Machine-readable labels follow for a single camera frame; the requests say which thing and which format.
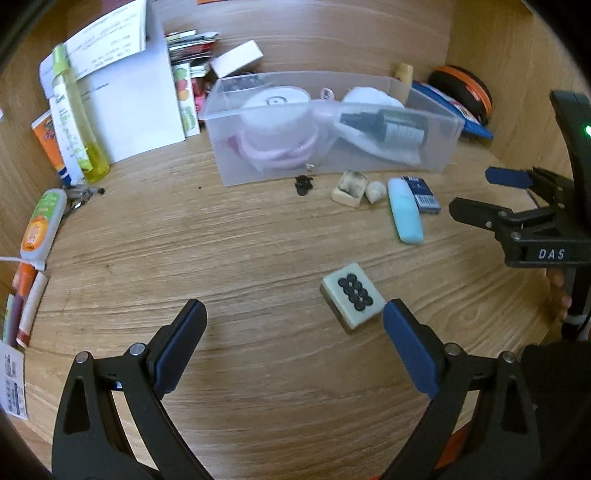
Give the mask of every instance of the blue gripper pad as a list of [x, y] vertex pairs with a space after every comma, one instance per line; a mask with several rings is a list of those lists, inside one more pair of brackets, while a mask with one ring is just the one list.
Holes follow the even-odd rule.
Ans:
[[420, 324], [400, 299], [390, 300], [384, 307], [384, 328], [415, 388], [429, 399], [435, 398], [444, 367], [439, 338], [430, 327]]
[[189, 300], [170, 325], [161, 327], [148, 348], [148, 372], [159, 400], [177, 388], [178, 381], [207, 326], [207, 310], [198, 300]]
[[510, 170], [508, 168], [488, 167], [485, 172], [488, 183], [504, 185], [516, 189], [528, 189], [534, 182], [526, 171]]

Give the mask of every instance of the person's hand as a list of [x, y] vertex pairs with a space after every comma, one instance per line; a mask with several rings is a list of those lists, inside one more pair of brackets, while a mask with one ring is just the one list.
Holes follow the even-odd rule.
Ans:
[[563, 290], [564, 273], [559, 268], [549, 268], [546, 270], [546, 276], [550, 280], [550, 298], [553, 313], [559, 320], [564, 320], [567, 310], [573, 302], [573, 299]]

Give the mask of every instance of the fruit illustration card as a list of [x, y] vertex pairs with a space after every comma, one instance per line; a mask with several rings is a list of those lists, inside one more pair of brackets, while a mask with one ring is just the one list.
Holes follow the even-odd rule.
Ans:
[[191, 64], [173, 65], [173, 77], [185, 137], [198, 135], [200, 131], [193, 97], [193, 85], [191, 83]]

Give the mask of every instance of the barcode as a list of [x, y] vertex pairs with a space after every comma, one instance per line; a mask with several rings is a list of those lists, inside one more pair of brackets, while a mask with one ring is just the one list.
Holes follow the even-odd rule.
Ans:
[[10, 355], [4, 356], [4, 371], [7, 377], [17, 377], [17, 365], [15, 362], [10, 361]]
[[415, 195], [419, 207], [435, 207], [439, 208], [439, 202], [433, 195]]
[[18, 385], [16, 382], [6, 381], [6, 400], [7, 410], [12, 413], [16, 412], [17, 415], [20, 415], [21, 409], [18, 398]]

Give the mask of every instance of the white block with black dots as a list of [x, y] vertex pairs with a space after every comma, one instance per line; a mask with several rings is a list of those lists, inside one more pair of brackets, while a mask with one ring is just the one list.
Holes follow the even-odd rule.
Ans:
[[386, 305], [384, 298], [356, 262], [325, 276], [320, 291], [348, 331], [382, 313]]

